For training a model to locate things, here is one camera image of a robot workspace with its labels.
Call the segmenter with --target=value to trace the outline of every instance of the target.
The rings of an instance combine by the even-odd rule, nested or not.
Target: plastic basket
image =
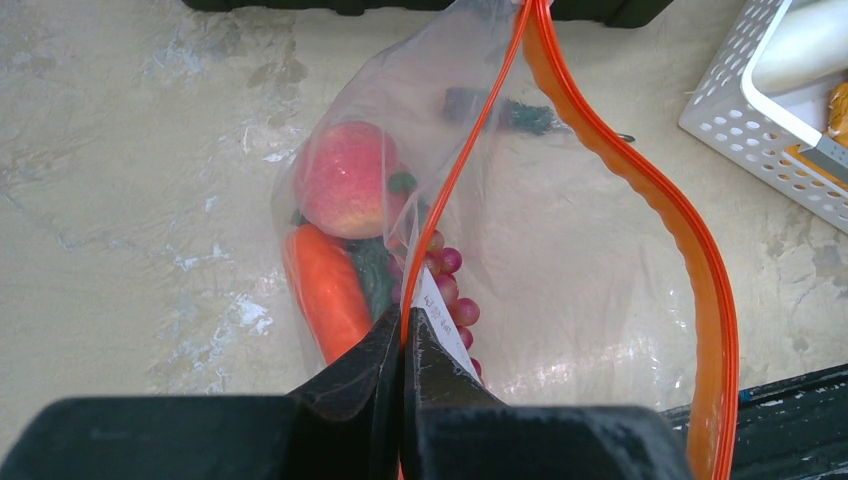
[[[791,6],[792,0],[749,0],[745,4],[679,125],[848,233],[848,191],[785,152],[800,144],[802,151],[810,148],[812,153],[848,162],[848,152],[821,134],[826,127],[829,94],[848,80],[848,74],[832,75],[771,98],[751,80],[762,52]],[[805,156],[813,158],[810,153]],[[825,170],[833,173],[831,168]]]

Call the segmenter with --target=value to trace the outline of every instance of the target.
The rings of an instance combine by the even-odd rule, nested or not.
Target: clear plastic bag
[[[492,393],[692,403],[696,474],[729,472],[738,353],[721,258],[585,104],[544,0],[458,0],[369,60],[281,171],[272,209],[325,362],[391,303],[406,320],[423,267],[473,324]]]

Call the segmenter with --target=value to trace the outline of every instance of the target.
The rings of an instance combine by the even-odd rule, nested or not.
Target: white label
[[[477,377],[477,371],[474,370],[471,357],[468,356],[468,350],[462,344],[462,338],[460,338],[456,325],[453,323],[450,312],[448,312],[448,307],[442,299],[439,287],[433,280],[433,274],[426,268],[421,271],[421,283],[415,300],[412,301],[412,306],[427,312],[427,319],[433,326],[433,331],[436,332],[436,338],[442,348],[479,382],[480,378]]]

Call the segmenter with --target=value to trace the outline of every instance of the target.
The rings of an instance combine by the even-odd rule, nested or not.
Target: cluster of grapes
[[[474,325],[480,319],[480,307],[470,298],[459,297],[459,286],[454,274],[462,266],[462,255],[455,248],[445,247],[444,235],[436,230],[433,232],[430,244],[427,245],[424,265],[433,274],[433,279],[439,287],[442,299],[448,306],[448,312],[450,312],[451,318],[456,324],[462,344],[468,350],[474,343],[474,336],[471,335],[471,330],[468,327]],[[403,278],[403,268],[394,259],[389,261],[389,272],[396,279]],[[392,289],[392,301],[397,303],[400,301],[400,297],[400,284],[397,284]],[[471,363],[474,364],[477,376],[482,378],[480,362],[472,358]]]

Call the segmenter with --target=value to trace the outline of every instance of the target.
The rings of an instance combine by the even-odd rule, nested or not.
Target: carrot
[[[353,262],[335,238],[307,224],[286,237],[283,265],[297,305],[329,365],[371,330]]]

